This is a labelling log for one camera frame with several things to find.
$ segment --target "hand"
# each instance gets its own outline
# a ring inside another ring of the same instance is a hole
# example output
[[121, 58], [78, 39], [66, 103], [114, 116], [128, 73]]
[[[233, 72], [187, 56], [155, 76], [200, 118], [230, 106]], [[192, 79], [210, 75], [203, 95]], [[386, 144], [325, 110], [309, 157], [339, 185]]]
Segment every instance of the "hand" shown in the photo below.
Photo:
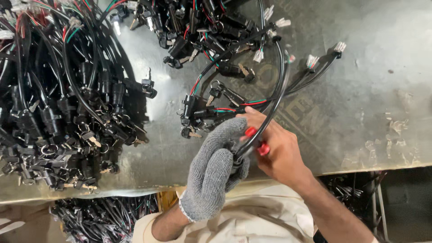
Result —
[[[245, 111], [245, 114], [238, 114], [236, 117], [245, 117], [249, 127], [258, 129], [266, 116], [250, 106], [247, 106]], [[283, 129], [272, 120], [262, 133], [262, 140], [267, 142], [270, 152], [265, 157], [258, 153], [256, 155], [258, 167], [268, 176], [297, 192], [305, 179], [313, 178], [311, 171], [303, 163], [294, 133]]]
[[179, 202], [181, 211], [190, 222], [216, 216], [225, 203], [225, 193], [248, 175], [248, 158], [235, 174], [230, 175], [233, 154], [226, 149], [239, 141], [246, 126], [244, 118], [223, 122], [209, 134], [192, 161], [187, 189]]

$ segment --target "white connector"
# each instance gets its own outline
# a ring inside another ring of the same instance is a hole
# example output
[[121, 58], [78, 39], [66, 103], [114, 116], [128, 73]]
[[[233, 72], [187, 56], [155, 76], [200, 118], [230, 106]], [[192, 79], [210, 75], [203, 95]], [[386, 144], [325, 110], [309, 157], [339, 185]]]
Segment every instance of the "white connector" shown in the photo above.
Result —
[[76, 17], [71, 17], [69, 20], [70, 27], [78, 27], [81, 25], [81, 20], [77, 19]]
[[272, 30], [272, 29], [267, 30], [267, 35], [268, 35], [270, 38], [275, 37], [275, 36], [277, 35], [276, 30]]
[[334, 48], [335, 52], [342, 53], [345, 50], [346, 44], [344, 42], [338, 42]]
[[289, 64], [291, 64], [291, 63], [293, 63], [293, 62], [295, 61], [295, 56], [294, 56], [294, 55], [290, 55], [290, 54], [288, 53], [287, 50], [284, 50], [284, 53], [285, 53], [285, 55], [286, 55], [287, 57], [289, 57], [289, 58], [288, 58], [288, 63], [289, 63]]
[[30, 8], [30, 4], [18, 4], [13, 6], [10, 11], [12, 12], [22, 12], [22, 11], [26, 11], [27, 9]]
[[264, 59], [264, 52], [259, 49], [255, 52], [254, 61], [260, 63]]
[[137, 9], [138, 6], [138, 2], [137, 1], [127, 1], [125, 2], [126, 7], [130, 10], [135, 10]]
[[285, 27], [285, 26], [290, 26], [291, 25], [291, 20], [285, 19], [285, 18], [281, 18], [278, 21], [276, 21], [275, 24], [279, 28]]
[[274, 5], [270, 6], [270, 8], [266, 8], [266, 10], [264, 10], [264, 19], [269, 21], [270, 17], [273, 15], [273, 8]]
[[0, 30], [0, 40], [10, 40], [14, 36], [15, 34], [10, 30]]
[[320, 59], [320, 58], [312, 56], [309, 54], [308, 60], [306, 62], [306, 66], [308, 66], [308, 68], [313, 68], [315, 66], [315, 64], [318, 62], [318, 59]]

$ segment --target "pile of ignition switches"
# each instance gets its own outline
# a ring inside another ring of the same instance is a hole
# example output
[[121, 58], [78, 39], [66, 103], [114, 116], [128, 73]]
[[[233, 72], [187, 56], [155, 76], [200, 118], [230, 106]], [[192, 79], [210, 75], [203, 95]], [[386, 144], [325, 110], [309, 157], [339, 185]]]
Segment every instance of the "pile of ignition switches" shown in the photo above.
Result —
[[[281, 37], [277, 35], [276, 28], [289, 26], [291, 22], [284, 18], [274, 23], [269, 22], [274, 6], [264, 10], [262, 0], [258, 0], [258, 3], [261, 13], [259, 25], [233, 10], [230, 5], [236, 4], [235, 1], [139, 0], [137, 2], [134, 20], [130, 28], [146, 25], [151, 31], [154, 31], [159, 39], [160, 47], [169, 48], [170, 56], [163, 59], [165, 63], [178, 69], [182, 67], [184, 62], [192, 61], [201, 52], [211, 61], [198, 76], [190, 94], [182, 102], [184, 108], [179, 115], [183, 126], [181, 129], [183, 137], [201, 137], [196, 133], [197, 130], [210, 131], [223, 121], [234, 117], [235, 114], [244, 113], [245, 106], [253, 106], [263, 111], [273, 103], [273, 111], [269, 114], [271, 118], [283, 96], [297, 92], [311, 84], [321, 77], [336, 59], [341, 58], [346, 47], [343, 42], [339, 42], [332, 53], [324, 56], [322, 60], [325, 61], [320, 65], [316, 65], [319, 58], [310, 55], [307, 67], [302, 71], [300, 77], [288, 85], [287, 64], [293, 62], [295, 58], [289, 55], [286, 50], [283, 54], [279, 43]], [[118, 13], [112, 15], [111, 19], [122, 21], [127, 16], [126, 12], [125, 7], [118, 9]], [[273, 43], [277, 46], [280, 65], [279, 81], [270, 97], [248, 101], [216, 80], [212, 82], [209, 91], [210, 97], [207, 101], [195, 95], [200, 80], [212, 67], [215, 67], [215, 71], [222, 76], [243, 78], [246, 83], [251, 83], [255, 78], [253, 70], [241, 64], [231, 64], [229, 60], [240, 52], [251, 50], [255, 51], [253, 60], [260, 62], [264, 58], [264, 47], [267, 43]], [[230, 108], [211, 106], [213, 99], [220, 98], [222, 94], [230, 101]], [[213, 123], [207, 124], [204, 120], [213, 120]], [[262, 128], [265, 128], [268, 122], [263, 124]], [[262, 131], [263, 129], [258, 129], [256, 136], [241, 149], [241, 154], [247, 150], [247, 147], [250, 147]]]
[[70, 242], [131, 242], [140, 218], [158, 212], [155, 194], [141, 197], [62, 199], [51, 209]]
[[[111, 18], [123, 19], [123, 11]], [[186, 61], [192, 62], [198, 53], [209, 60], [221, 55], [230, 45], [238, 43], [258, 31], [252, 20], [228, 11], [221, 0], [139, 0], [134, 11], [134, 21], [154, 31], [159, 46], [169, 49], [163, 62], [177, 69]], [[251, 40], [237, 48], [236, 53], [246, 50], [262, 55], [261, 40]], [[228, 63], [233, 53], [224, 55], [215, 67], [223, 76], [243, 78], [247, 83], [254, 80], [252, 69]]]
[[109, 21], [102, 24], [104, 12], [90, 0], [31, 0], [1, 13], [2, 173], [52, 190], [92, 191], [96, 172], [119, 170], [122, 144], [144, 143], [124, 101], [153, 98], [154, 82], [133, 80]]

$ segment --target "white shirt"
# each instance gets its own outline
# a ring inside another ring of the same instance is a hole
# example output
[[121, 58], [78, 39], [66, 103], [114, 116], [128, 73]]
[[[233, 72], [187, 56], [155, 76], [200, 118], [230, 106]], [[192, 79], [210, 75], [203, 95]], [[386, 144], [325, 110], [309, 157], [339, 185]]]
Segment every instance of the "white shirt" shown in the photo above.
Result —
[[[139, 219], [132, 243], [159, 243], [152, 235], [157, 214]], [[244, 182], [226, 195], [218, 216], [189, 224], [171, 243], [312, 243], [314, 223], [303, 199], [273, 180]]]

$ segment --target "shirt sleeve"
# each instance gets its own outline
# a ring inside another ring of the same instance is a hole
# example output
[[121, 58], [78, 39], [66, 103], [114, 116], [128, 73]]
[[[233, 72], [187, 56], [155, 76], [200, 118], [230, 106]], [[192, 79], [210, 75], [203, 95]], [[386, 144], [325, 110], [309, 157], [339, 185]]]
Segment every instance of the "shirt sleeve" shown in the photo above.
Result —
[[186, 238], [186, 231], [184, 230], [181, 235], [170, 241], [158, 241], [153, 237], [152, 227], [156, 217], [161, 213], [148, 214], [141, 219], [137, 220], [133, 228], [132, 243], [183, 243]]

